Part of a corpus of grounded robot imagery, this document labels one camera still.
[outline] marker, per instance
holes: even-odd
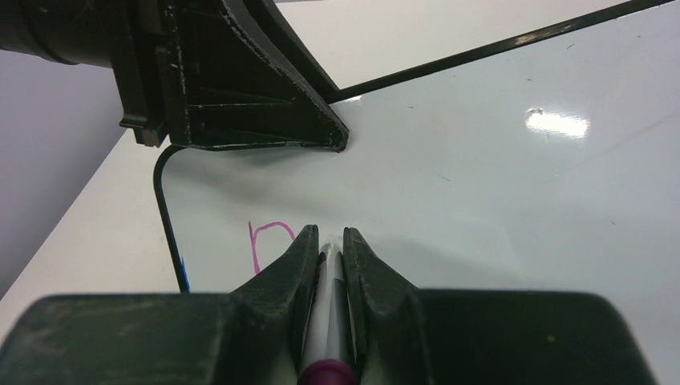
[[[317,286],[302,351],[299,385],[357,385],[350,307],[336,237],[321,247]]]

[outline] purple marker cap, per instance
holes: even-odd
[[[346,363],[323,359],[309,365],[300,375],[298,385],[357,385],[357,375]]]

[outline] black strip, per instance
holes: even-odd
[[[515,48],[524,47],[529,44],[539,42],[541,40],[553,38],[567,32],[574,32],[587,26],[594,26],[601,22],[608,22],[615,18],[633,14],[641,10],[646,10],[654,6],[660,6],[675,0],[631,0],[622,4],[598,10],[592,14],[585,14],[578,18],[573,18],[566,22],[560,22],[552,26],[547,26],[527,34],[521,34],[514,38],[507,38],[496,43],[488,44],[487,46],[475,48],[474,50],[466,51],[457,55],[449,56],[444,59],[435,60],[434,62],[426,63],[421,66],[409,68],[404,71],[396,72],[392,75],[383,76],[369,80],[365,83],[357,84],[352,87],[343,88],[328,95],[326,102],[335,103],[341,100],[353,98],[355,96],[363,95],[368,92],[376,91],[381,88],[393,86],[395,84],[403,83],[408,80],[420,78],[422,76],[431,75],[435,72],[447,70],[452,67],[457,67],[465,63],[474,62],[475,60],[487,58],[505,51],[510,51]]]
[[[163,222],[163,229],[165,230],[165,238],[168,239],[168,248],[170,249],[170,257],[172,258],[172,266],[175,268],[175,275],[177,276],[177,284],[180,286],[181,293],[189,292],[189,283],[187,276],[184,273],[184,264],[179,250],[177,250],[177,243],[175,242],[175,234],[172,232],[172,224],[170,223],[170,216],[168,215],[168,207],[165,205],[165,196],[163,195],[163,185],[160,178],[163,176],[163,168],[168,162],[168,159],[183,147],[170,146],[160,154],[156,161],[156,166],[153,168],[153,190],[156,193],[156,200],[158,201],[158,209],[160,211],[160,219]]]

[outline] white wall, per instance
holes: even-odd
[[[0,297],[121,137],[122,116],[111,70],[0,51]]]

